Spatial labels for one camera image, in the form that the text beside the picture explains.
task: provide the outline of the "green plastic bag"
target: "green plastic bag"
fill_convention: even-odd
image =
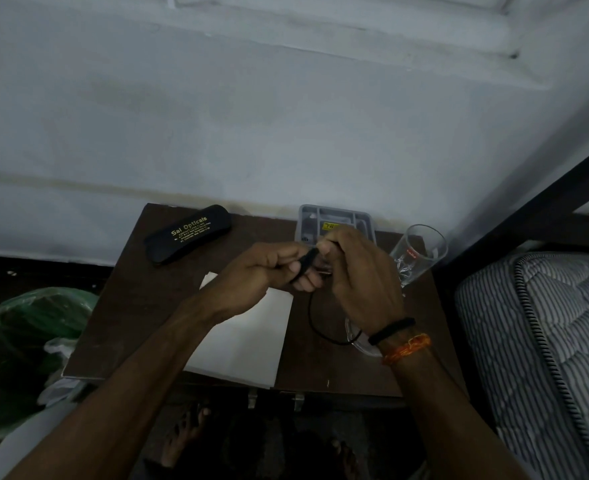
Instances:
[[[41,410],[36,398],[61,366],[43,345],[78,339],[97,300],[83,290],[42,288],[0,305],[0,439]]]

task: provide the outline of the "mattress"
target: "mattress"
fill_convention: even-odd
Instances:
[[[543,479],[589,479],[589,255],[514,255],[455,295],[508,448]]]

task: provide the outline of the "white paper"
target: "white paper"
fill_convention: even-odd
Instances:
[[[201,288],[215,277],[215,273],[206,274]],[[291,306],[290,293],[269,288],[252,309],[210,330],[184,371],[254,387],[273,387]]]

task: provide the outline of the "brown table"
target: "brown table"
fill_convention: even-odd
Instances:
[[[295,221],[232,215],[232,230],[171,264],[155,267],[145,257],[143,239],[195,209],[147,204],[101,293],[88,326],[65,371],[67,377],[100,381],[132,354],[174,311],[195,293],[204,275],[219,273],[254,242],[294,238]],[[377,243],[389,251],[400,234],[377,232]],[[336,346],[316,336],[308,325],[306,293],[294,295],[275,389],[401,396],[389,368],[352,346]],[[424,274],[405,288],[407,313],[430,334],[434,348],[456,382],[465,387],[450,332],[432,275]],[[315,323],[327,335],[345,338],[345,314],[330,287],[314,296]],[[220,384],[217,379],[183,372],[183,383]]]

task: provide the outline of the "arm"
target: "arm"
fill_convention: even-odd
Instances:
[[[332,264],[333,291],[350,320],[372,335],[403,318],[403,293],[394,261],[351,228],[318,243]],[[402,330],[379,344],[382,354],[419,330]],[[517,460],[469,404],[430,348],[392,365],[426,447],[435,478],[527,480]]]
[[[208,331],[299,271],[307,248],[256,244],[177,311],[10,472],[8,479],[127,478],[172,383]],[[320,285],[317,275],[305,285]]]

